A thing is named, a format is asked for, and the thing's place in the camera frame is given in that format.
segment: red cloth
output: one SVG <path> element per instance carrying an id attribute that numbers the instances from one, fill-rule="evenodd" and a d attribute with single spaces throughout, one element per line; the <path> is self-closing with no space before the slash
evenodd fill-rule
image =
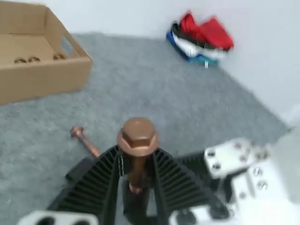
<path id="1" fill-rule="evenodd" d="M 209 43 L 216 48 L 228 50 L 233 47 L 233 40 L 227 34 L 216 17 L 197 25 L 191 13 L 187 13 L 180 21 L 181 32 L 188 34 L 192 39 Z"/>

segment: white wall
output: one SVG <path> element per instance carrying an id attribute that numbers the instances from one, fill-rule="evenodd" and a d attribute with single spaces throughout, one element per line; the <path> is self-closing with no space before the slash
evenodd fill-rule
<path id="1" fill-rule="evenodd" d="M 235 41 L 222 67 L 286 122 L 300 119 L 299 0 L 39 0 L 71 32 L 163 38 L 192 9 L 217 15 Z"/>
<path id="2" fill-rule="evenodd" d="M 222 67 L 289 124 L 300 121 L 297 0 L 205 0 L 235 40 Z"/>

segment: folded clothes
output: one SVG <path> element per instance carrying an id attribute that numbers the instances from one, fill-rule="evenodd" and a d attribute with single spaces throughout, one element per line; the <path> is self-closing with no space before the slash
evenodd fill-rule
<path id="1" fill-rule="evenodd" d="M 192 39 L 188 34 L 185 34 L 181 31 L 180 26 L 178 25 L 178 23 L 173 23 L 172 27 L 171 27 L 171 31 L 173 34 L 175 34 L 178 38 L 181 39 L 185 39 L 191 43 L 193 43 L 194 45 L 200 46 L 202 48 L 207 48 L 207 49 L 215 49 L 215 46 L 212 46 L 208 43 L 205 42 L 201 42 L 195 39 Z"/>
<path id="2" fill-rule="evenodd" d="M 223 60 L 227 52 L 215 49 L 206 49 L 200 46 L 197 46 L 185 39 L 177 37 L 174 33 L 172 33 L 174 42 L 176 45 L 188 56 L 188 57 L 196 57 L 197 55 L 201 54 L 206 56 L 212 60 Z"/>
<path id="3" fill-rule="evenodd" d="M 205 57 L 201 54 L 195 56 L 195 57 L 188 57 L 175 43 L 172 32 L 167 32 L 166 39 L 172 44 L 172 46 L 175 48 L 175 50 L 187 61 L 189 62 L 204 62 L 209 64 L 218 64 L 217 60 L 212 60 L 208 57 Z"/>
<path id="4" fill-rule="evenodd" d="M 189 35 L 190 38 L 202 43 L 209 43 L 215 48 L 229 50 L 233 47 L 233 40 L 227 34 L 216 17 L 210 18 L 207 22 L 197 25 L 192 14 L 187 13 L 180 21 L 180 30 Z"/>

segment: white cloth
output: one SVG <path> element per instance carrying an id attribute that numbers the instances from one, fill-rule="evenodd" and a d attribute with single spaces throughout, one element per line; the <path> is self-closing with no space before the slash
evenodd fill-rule
<path id="1" fill-rule="evenodd" d="M 220 50 L 220 49 L 205 49 L 200 46 L 197 46 L 185 39 L 177 37 L 173 32 L 173 39 L 176 45 L 188 56 L 188 57 L 196 57 L 197 55 L 201 54 L 205 57 L 208 57 L 212 60 L 223 60 L 227 52 Z"/>

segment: copper bolt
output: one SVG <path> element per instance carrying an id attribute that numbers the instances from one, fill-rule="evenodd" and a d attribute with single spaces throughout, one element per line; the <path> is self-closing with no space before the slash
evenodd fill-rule
<path id="1" fill-rule="evenodd" d="M 154 125 L 146 118 L 131 118 L 118 132 L 119 147 L 131 157 L 132 171 L 128 175 L 130 190 L 136 194 L 143 189 L 146 180 L 147 156 L 159 146 Z"/>
<path id="2" fill-rule="evenodd" d="M 83 144 L 85 149 L 87 149 L 94 157 L 100 156 L 100 150 L 98 150 L 83 134 L 83 127 L 74 126 L 71 129 L 71 137 L 76 137 Z"/>

